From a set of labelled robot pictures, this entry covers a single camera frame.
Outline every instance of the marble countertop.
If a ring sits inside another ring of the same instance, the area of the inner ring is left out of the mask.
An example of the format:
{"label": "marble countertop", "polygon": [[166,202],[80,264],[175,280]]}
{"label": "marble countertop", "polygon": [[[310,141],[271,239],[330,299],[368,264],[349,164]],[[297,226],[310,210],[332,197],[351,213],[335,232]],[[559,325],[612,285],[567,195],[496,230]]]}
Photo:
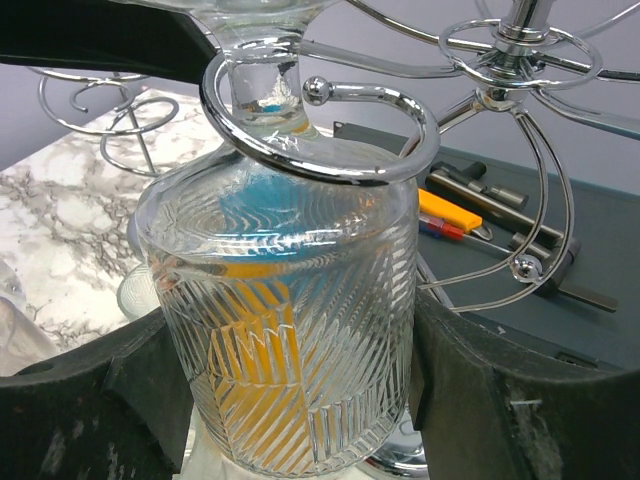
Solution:
{"label": "marble countertop", "polygon": [[[188,162],[221,143],[198,99],[156,90],[138,98],[160,95],[176,100],[180,110],[167,125],[144,136],[158,168]],[[137,117],[146,125],[168,111],[166,104],[147,105]],[[113,116],[106,114],[87,127],[106,128]],[[144,168],[135,137],[113,138],[108,151],[128,166]],[[0,258],[16,271],[28,314],[62,351],[127,323],[116,291],[139,263],[126,227],[149,182],[105,162],[100,137],[76,132],[0,172]],[[368,478],[352,469],[341,480]]]}

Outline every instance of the gray wall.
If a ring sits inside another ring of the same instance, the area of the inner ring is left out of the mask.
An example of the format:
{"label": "gray wall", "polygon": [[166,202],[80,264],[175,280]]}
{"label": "gray wall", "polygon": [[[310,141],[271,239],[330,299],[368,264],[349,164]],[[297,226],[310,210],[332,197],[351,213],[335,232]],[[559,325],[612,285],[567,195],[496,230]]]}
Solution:
{"label": "gray wall", "polygon": [[[69,133],[49,119],[38,104],[40,76],[25,67],[0,64],[0,170],[49,145]],[[54,111],[65,120],[84,124],[120,103],[114,88],[100,88],[79,97],[88,113],[74,110],[69,96],[80,84],[50,80],[47,98]]]}
{"label": "gray wall", "polygon": [[[439,33],[445,27],[463,20],[478,18],[473,0],[367,0],[371,5],[416,27]],[[611,16],[631,5],[634,0],[557,0],[551,23],[558,28],[576,31]],[[487,0],[496,14],[504,12],[511,0]],[[640,70],[640,14],[617,25],[613,30],[592,39],[605,65],[610,68]],[[486,32],[478,38],[488,40]],[[345,2],[324,12],[314,21],[307,38],[343,48],[375,54],[398,62],[422,65],[442,64],[438,49],[394,33],[368,19]],[[571,58],[583,60],[574,50],[563,49]],[[329,80],[376,82],[405,90],[438,111],[473,88],[466,78],[446,80],[403,80],[310,59],[302,61],[303,79],[321,74]],[[157,86],[169,87],[166,82]],[[179,86],[183,92],[196,94],[195,89]],[[614,113],[640,118],[640,85],[625,85],[594,81],[563,95],[584,106],[607,109]],[[640,142],[573,124],[546,111],[535,102],[527,106],[552,136],[558,153],[574,178],[607,187],[640,193]],[[308,108],[315,123],[330,127],[334,120],[354,122],[373,128],[405,134],[412,124],[401,114],[381,106],[329,104]],[[511,121],[503,114],[481,115],[448,132],[444,145],[480,155],[533,165],[527,144]]]}

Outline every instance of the marble table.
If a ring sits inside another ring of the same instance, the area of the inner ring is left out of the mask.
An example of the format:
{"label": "marble table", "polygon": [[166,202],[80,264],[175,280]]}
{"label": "marble table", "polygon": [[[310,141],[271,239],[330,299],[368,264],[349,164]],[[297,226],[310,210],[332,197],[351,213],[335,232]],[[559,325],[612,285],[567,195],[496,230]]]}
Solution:
{"label": "marble table", "polygon": [[[145,134],[156,166],[175,167],[221,143],[197,98],[155,90],[140,98],[158,95],[175,99],[180,110],[170,123]],[[137,116],[145,125],[167,111],[149,105]],[[87,126],[106,128],[113,115]],[[135,137],[114,138],[108,150],[122,163],[144,168]],[[127,323],[116,291],[139,263],[126,227],[149,182],[105,162],[99,137],[75,132],[0,172],[0,258],[22,282],[28,314],[61,351]],[[341,480],[368,478],[352,469]]]}

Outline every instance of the textured glass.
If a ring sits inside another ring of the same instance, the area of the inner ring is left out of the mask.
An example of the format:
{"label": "textured glass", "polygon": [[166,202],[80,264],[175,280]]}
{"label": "textured glass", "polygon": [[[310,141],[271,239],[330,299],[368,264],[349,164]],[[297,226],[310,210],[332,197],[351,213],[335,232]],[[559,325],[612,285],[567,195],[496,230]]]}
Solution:
{"label": "textured glass", "polygon": [[[227,56],[234,116],[309,158],[397,161],[320,135],[304,112],[297,49],[326,3],[209,2],[218,13],[199,18]],[[286,478],[334,473],[393,431],[409,381],[417,215],[413,180],[329,185],[227,145],[144,193],[142,249],[196,406],[230,460]]]}

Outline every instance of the yellow utility knife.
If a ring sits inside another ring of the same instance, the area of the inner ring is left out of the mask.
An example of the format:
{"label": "yellow utility knife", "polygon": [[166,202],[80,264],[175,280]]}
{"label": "yellow utility knife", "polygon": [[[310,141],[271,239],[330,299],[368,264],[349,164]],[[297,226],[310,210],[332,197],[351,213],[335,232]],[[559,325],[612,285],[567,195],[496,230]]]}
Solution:
{"label": "yellow utility knife", "polygon": [[441,218],[445,222],[463,229],[464,233],[473,234],[488,242],[493,240],[493,232],[482,224],[482,217],[422,188],[419,189],[419,195],[422,213]]}

